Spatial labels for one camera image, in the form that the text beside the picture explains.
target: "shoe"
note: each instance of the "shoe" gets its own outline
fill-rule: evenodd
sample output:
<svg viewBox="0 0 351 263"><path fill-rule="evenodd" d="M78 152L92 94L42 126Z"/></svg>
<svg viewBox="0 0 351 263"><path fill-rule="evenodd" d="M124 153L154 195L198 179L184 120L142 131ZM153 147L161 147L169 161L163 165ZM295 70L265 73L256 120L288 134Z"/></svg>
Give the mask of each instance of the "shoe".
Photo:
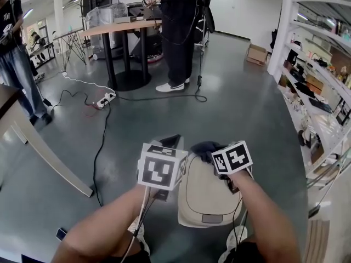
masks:
<svg viewBox="0 0 351 263"><path fill-rule="evenodd" d="M41 120L45 123L45 125L48 125L52 122L53 117L46 113L41 117Z"/></svg>
<svg viewBox="0 0 351 263"><path fill-rule="evenodd" d="M169 92L176 92L177 90L184 90L185 85L181 84L176 87L171 87L168 83L164 85L159 85L156 87L156 90L161 93L169 93Z"/></svg>
<svg viewBox="0 0 351 263"><path fill-rule="evenodd" d="M128 228L128 231L131 233L134 233L135 230L137 229L137 222L138 222L139 217L137 217L134 222L130 225L130 227ZM146 243L145 239L144 239L144 233L145 233L145 228L144 228L144 224L141 225L138 235L137 235L137 239L139 240L139 242L142 245L142 248L150 255L150 248L148 246L148 244Z"/></svg>
<svg viewBox="0 0 351 263"><path fill-rule="evenodd" d="M37 116L35 116L35 115L33 115L30 119L29 119L29 121L31 122L31 124L32 125L35 125L35 123L38 121L38 117Z"/></svg>
<svg viewBox="0 0 351 263"><path fill-rule="evenodd" d="M240 240L240 236L242 233L242 237L241 237L241 241L245 240L247 238L247 229L244 226L238 226L235 227L235 233L238 237L237 241L239 242ZM236 239L235 239L235 233L234 230L232 230L229 233L229 236L227 238L227 250L220 256L220 258L218 259L218 263L224 263L228 257L228 255L230 254L231 250L236 248Z"/></svg>

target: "white shoe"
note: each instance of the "white shoe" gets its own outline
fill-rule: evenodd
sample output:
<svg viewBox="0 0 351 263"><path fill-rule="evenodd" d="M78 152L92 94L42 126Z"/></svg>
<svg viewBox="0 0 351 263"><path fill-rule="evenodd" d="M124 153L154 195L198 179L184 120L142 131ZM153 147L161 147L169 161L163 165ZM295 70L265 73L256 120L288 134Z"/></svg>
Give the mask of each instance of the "white shoe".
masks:
<svg viewBox="0 0 351 263"><path fill-rule="evenodd" d="M239 243L240 240L240 236L242 233L242 237L241 237L241 241L242 242L244 239L247 238L247 229L244 226L238 226L235 227L235 233L238 237L237 241ZM220 258L218 259L218 263L224 263L224 261L227 259L228 255L230 254L230 251L234 248L236 248L236 239L235 239L235 233L234 230L232 230L229 233L229 236L227 238L227 250L220 256Z"/></svg>
<svg viewBox="0 0 351 263"><path fill-rule="evenodd" d="M162 93L169 93L169 92L175 92L177 90L184 90L185 89L185 85L181 84L178 85L176 87L171 87L168 83L164 84L164 85L159 85L158 87L156 87L156 90L158 92L162 92Z"/></svg>
<svg viewBox="0 0 351 263"><path fill-rule="evenodd" d="M137 229L137 222L138 222L139 217L137 217L134 222L130 225L130 227L128 228L128 231L131 233L134 233L135 230ZM148 246L148 244L146 243L145 239L144 239L144 233L145 233L145 228L144 228L144 224L141 225L138 235L137 235L137 239L139 240L140 243L143 244L144 250L150 255L150 248Z"/></svg>

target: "white column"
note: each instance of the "white column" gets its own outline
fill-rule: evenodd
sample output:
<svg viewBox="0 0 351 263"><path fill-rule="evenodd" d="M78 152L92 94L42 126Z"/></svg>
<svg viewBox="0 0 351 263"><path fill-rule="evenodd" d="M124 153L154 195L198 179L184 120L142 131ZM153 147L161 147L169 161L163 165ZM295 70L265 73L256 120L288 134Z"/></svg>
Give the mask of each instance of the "white column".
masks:
<svg viewBox="0 0 351 263"><path fill-rule="evenodd" d="M59 36L65 32L64 30L64 10L62 0L54 0L56 35Z"/></svg>
<svg viewBox="0 0 351 263"><path fill-rule="evenodd" d="M297 14L298 5L294 4L292 0L283 0L278 34L267 69L268 73L273 75L277 82L279 82L282 72L280 67L283 65L282 56L285 56L288 51L285 43L291 39L291 34L288 34L290 21L297 19Z"/></svg>

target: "white cube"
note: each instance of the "white cube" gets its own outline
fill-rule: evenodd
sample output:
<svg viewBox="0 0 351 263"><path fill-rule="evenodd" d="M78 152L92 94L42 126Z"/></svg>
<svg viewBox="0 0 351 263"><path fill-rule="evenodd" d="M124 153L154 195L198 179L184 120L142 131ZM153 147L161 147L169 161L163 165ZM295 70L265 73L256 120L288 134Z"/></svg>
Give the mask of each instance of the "white cube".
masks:
<svg viewBox="0 0 351 263"><path fill-rule="evenodd" d="M181 181L188 152L143 144L138 162L138 184L172 191Z"/></svg>
<svg viewBox="0 0 351 263"><path fill-rule="evenodd" d="M212 158L219 175L236 173L252 165L251 156L245 141L240 141L212 153Z"/></svg>

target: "power strip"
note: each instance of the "power strip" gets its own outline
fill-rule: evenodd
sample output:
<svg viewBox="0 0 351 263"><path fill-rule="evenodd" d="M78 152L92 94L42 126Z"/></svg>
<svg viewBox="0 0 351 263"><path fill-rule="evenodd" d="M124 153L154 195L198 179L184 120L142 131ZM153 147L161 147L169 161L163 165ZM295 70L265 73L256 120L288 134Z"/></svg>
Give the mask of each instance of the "power strip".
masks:
<svg viewBox="0 0 351 263"><path fill-rule="evenodd" d="M115 98L116 98L116 94L115 93L106 93L105 97L103 97L102 99L100 99L97 102L97 105L100 108L104 108L106 106L107 102L111 102Z"/></svg>

